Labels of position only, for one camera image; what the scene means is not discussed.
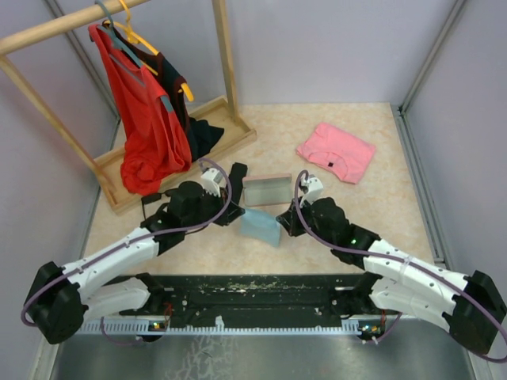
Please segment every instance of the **marble floor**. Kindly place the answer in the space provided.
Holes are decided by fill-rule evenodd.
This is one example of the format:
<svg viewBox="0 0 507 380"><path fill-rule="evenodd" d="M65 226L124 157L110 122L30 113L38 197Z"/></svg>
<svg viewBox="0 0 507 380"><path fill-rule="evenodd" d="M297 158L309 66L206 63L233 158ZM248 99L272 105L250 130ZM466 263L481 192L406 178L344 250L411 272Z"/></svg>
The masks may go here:
<svg viewBox="0 0 507 380"><path fill-rule="evenodd" d="M395 120L387 103L371 104L270 104L241 107L241 114L257 130L257 141L220 160L228 172L234 162L249 166L249 175L291 173L302 169L324 184L322 196L331 196L350 222L373 230L392 245L432 262L425 228ZM304 161L295 148L320 122L336 125L376 146L375 156L359 184L340 182L332 173ZM121 144L124 136L116 141ZM191 180L198 181L198 176ZM261 207L278 215L288 205ZM147 207L151 214L158 205ZM121 216L114 214L103 195L99 199L85 256L112 244L143 220L141 206ZM183 243L129 273L151 274L291 274L355 273L329 250L306 234L289 237L282 230L279 248L239 235L240 221L229 227L209 226Z"/></svg>

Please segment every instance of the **red tank top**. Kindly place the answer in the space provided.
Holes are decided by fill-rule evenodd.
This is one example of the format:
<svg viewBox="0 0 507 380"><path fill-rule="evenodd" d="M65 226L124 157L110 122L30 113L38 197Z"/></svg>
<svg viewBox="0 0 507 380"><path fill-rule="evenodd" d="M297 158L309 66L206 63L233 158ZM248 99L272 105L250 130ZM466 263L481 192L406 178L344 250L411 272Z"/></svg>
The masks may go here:
<svg viewBox="0 0 507 380"><path fill-rule="evenodd" d="M176 113L161 101L168 96L152 73L137 67L99 25L88 27L101 54L118 112L124 123L124 162L121 179L129 192L157 192L162 178L190 169L192 154Z"/></svg>

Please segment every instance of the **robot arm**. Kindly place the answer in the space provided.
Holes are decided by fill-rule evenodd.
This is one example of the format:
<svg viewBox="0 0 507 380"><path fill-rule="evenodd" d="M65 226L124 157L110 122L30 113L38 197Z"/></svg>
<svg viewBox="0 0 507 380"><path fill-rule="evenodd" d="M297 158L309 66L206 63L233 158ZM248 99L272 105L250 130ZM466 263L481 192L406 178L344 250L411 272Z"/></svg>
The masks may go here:
<svg viewBox="0 0 507 380"><path fill-rule="evenodd" d="M124 310L157 310L163 287L147 273L122 283L105 285L128 269L163 254L185 239L192 226L206 221L225 207L223 176L208 169L201 176L203 185L183 182L175 189L167 210L159 209L129 235L92 256L58 267L50 262L39 269L25 304L55 279L61 279L26 306L33 324L50 344L61 343L83 322ZM214 223L226 226L243 210L229 203ZM163 234L164 230L175 231Z"/></svg>
<svg viewBox="0 0 507 380"><path fill-rule="evenodd" d="M160 310L164 288L147 273L122 283L106 284L129 268L181 243L188 227L205 225L203 221L224 208L224 190L219 186L222 179L216 169L209 169L201 177L203 186L183 182L172 192L166 211L160 208L117 243L63 267L52 262L44 265L25 303L55 279L66 276L26 306L28 315L48 342L57 344L68 339L84 321L125 310L141 314ZM331 253L339 260L365 270L363 280L352 291L333 294L333 299L338 299L333 307L344 311L338 315L394 310L441 327L475 353L486 354L490 350L497 335L496 327L463 297L463 294L472 297L501 323L507 307L488 275L478 271L472 276L451 272L412 257L378 234L350 223L331 198L319 199L323 186L318 178L309 176L299 185L303 196L294 199L289 209L276 218L278 223L290 236L306 232L314 235L323 244L335 247ZM302 224L296 205L309 226ZM226 226L243 212L237 204L229 203L214 223ZM447 280L454 289L430 273Z"/></svg>
<svg viewBox="0 0 507 380"><path fill-rule="evenodd" d="M295 201L277 220L290 236L308 232L325 245L336 247L331 253L340 261L365 270L360 291L353 292L353 307L348 310L351 314L357 310L370 312L372 307L398 311L441 327L475 353L486 354L490 350L497 328L461 295L471 296L501 323L507 308L488 275L475 271L468 276L439 268L350 223L333 199L318 199L322 183L313 176L301 180L299 188L304 195L297 202L308 226L301 223ZM455 290L439 278L448 281Z"/></svg>

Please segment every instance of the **light blue cloth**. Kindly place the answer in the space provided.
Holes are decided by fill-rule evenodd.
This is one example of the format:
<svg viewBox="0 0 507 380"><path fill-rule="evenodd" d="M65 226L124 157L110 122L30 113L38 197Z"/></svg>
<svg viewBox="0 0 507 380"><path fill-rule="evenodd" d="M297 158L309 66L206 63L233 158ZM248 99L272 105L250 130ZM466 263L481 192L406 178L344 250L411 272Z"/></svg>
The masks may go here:
<svg viewBox="0 0 507 380"><path fill-rule="evenodd" d="M241 217L241 235L265 241L275 248L280 245L280 231L281 225L267 212L246 208Z"/></svg>

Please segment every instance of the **clothes hanger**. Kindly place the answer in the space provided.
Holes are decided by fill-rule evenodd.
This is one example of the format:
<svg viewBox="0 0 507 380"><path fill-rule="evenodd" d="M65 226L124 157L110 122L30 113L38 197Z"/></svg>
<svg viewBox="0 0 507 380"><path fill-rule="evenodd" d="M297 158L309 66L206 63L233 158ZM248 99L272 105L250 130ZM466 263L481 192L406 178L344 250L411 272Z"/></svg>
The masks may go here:
<svg viewBox="0 0 507 380"><path fill-rule="evenodd" d="M127 35L127 41L130 42L131 44L142 44L151 52L151 54L157 55L158 50L155 49L153 47L153 45L148 43L144 38L142 38L139 34L134 32L134 30L132 29L132 24L130 22L130 20L132 18L132 14L130 13L130 9L128 8L127 4L125 4L125 1L124 0L118 0L118 1L124 7L125 12L127 13L127 18L125 18L126 25L122 25L119 22L114 22L112 20L112 17L108 17L108 20L106 20L105 23L107 25L112 24L115 28L119 28L119 29L123 30L125 32L125 34ZM148 66L146 63L144 63L144 64L148 67L148 70L151 71L151 73L153 75L158 75L157 71L155 71L152 67ZM178 92L179 93L183 92L189 101L194 100L192 90L190 89L188 83L183 83L181 85L181 88L178 90Z"/></svg>
<svg viewBox="0 0 507 380"><path fill-rule="evenodd" d="M115 26L115 23L114 21L112 20L112 17L111 17L111 14L109 13L108 9L105 7L104 3L101 2L101 0L95 0L95 3L97 5L99 5L102 10L104 11L105 13L105 16L109 19L109 22L112 26ZM125 45L118 37L116 37L116 35L114 34L114 31L111 30L110 28L105 28L104 26L102 25L99 25L97 27L99 30L101 30L102 32L105 32L107 33L107 35L109 36L109 38L111 39L112 41L112 45L114 48L116 49L119 49L119 50L122 50L124 51L129 57L130 59L138 66L138 67L142 67L143 65L146 65L146 63L144 63L143 61L141 61L137 55L134 54L134 52L132 50L130 50L128 48L127 45ZM122 63L120 63L113 55L109 54L109 57L111 57L116 64L118 64L122 69L124 69L125 71L127 71L131 76L133 76L138 82L141 82L141 84L144 86L144 83L142 83L142 81L140 81L139 78L137 78L127 67L125 67ZM160 100L162 101L162 103L164 104L164 107L166 107L166 110L167 112L171 113L173 111L173 106L172 104L170 103L169 101L169 97L164 95L162 97L160 97Z"/></svg>

